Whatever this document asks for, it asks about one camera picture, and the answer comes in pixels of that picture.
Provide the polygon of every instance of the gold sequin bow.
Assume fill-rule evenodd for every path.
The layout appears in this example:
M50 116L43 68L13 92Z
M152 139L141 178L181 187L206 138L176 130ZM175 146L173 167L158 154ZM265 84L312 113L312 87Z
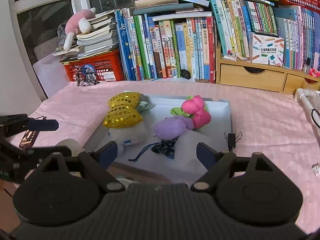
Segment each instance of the gold sequin bow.
M124 128L141 122L142 116L135 109L140 102L140 93L124 92L108 101L110 111L103 120L103 125L109 128Z

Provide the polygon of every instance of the barcode label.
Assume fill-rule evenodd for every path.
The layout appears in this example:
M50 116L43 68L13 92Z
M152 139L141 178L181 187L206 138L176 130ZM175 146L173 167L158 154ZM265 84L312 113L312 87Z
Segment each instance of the barcode label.
M103 78L105 81L116 81L116 76L113 71L103 73Z

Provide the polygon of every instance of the pink blanket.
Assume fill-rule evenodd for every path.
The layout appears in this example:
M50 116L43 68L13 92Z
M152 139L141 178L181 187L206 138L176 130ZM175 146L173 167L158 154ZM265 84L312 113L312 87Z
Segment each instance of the pink blanket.
M55 132L41 132L35 146L52 146L66 138L84 145L107 113L107 101L123 90L230 100L233 131L243 133L235 153L264 153L303 193L297 225L306 233L320 226L320 178L311 170L314 163L320 162L320 149L303 109L290 95L194 82L104 82L90 87L76 87L72 82L31 115L47 116L60 124ZM22 135L12 142L17 145Z

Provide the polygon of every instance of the stack of books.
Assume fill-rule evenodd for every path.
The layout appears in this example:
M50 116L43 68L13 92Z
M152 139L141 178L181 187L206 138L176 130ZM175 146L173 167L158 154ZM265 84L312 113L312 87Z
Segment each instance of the stack of books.
M279 5L274 12L284 38L284 66L307 73L320 70L319 14L298 5Z
M115 12L127 80L214 82L216 47L207 0L138 0Z
M114 11L104 12L96 18L88 19L92 30L76 36L81 47L78 59L91 57L118 48L118 35Z
M249 58L250 32L278 35L273 3L261 1L210 0L224 56Z

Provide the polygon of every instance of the wooden drawer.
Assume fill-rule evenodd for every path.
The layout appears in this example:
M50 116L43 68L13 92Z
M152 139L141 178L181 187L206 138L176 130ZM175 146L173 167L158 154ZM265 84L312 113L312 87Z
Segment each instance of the wooden drawer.
M223 85L281 92L284 78L282 72L264 70L261 73L250 73L242 66L221 64L220 84Z
M303 77L288 74L284 84L283 92L286 94L294 95L297 88L308 88L308 89L319 90L320 82L315 82L311 84L311 83L307 83L306 79Z

